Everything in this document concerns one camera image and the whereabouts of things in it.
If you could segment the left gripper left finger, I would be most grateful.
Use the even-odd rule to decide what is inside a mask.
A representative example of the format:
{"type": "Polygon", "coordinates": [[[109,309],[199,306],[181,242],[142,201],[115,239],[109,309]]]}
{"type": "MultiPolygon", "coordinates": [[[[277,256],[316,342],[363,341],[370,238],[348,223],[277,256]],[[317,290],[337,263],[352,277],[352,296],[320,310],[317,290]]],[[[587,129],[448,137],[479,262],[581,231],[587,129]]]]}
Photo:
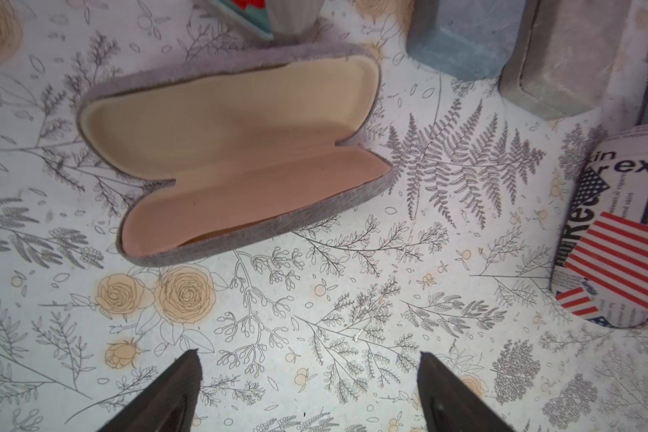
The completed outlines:
{"type": "Polygon", "coordinates": [[[203,379],[196,349],[185,351],[101,432],[189,432],[203,379]]]}

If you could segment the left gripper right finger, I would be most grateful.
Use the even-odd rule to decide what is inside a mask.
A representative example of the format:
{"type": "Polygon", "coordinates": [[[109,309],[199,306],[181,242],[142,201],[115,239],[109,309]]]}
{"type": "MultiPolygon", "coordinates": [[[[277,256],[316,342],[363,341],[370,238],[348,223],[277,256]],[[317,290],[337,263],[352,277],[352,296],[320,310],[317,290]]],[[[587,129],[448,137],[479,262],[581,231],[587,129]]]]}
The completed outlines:
{"type": "Polygon", "coordinates": [[[417,384],[429,432],[513,431],[430,352],[421,353],[417,384]]]}

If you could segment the blue-grey case purple glasses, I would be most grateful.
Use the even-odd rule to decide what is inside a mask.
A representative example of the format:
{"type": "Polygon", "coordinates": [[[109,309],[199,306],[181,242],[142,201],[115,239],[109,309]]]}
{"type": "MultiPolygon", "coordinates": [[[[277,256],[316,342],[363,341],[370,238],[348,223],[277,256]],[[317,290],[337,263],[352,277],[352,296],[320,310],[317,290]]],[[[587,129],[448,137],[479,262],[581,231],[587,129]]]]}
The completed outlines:
{"type": "Polygon", "coordinates": [[[406,52],[462,81],[499,77],[515,49],[525,8],[524,0],[417,0],[406,52]]]}

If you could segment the grey case mint interior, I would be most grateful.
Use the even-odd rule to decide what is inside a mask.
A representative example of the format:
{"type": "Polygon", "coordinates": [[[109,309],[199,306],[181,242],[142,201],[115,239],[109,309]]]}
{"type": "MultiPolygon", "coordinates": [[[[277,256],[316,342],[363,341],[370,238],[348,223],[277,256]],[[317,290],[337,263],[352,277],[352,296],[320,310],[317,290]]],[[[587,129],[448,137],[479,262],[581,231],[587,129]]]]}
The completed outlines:
{"type": "Polygon", "coordinates": [[[527,1],[500,94],[544,120],[596,108],[624,35],[626,0],[527,1]]]}

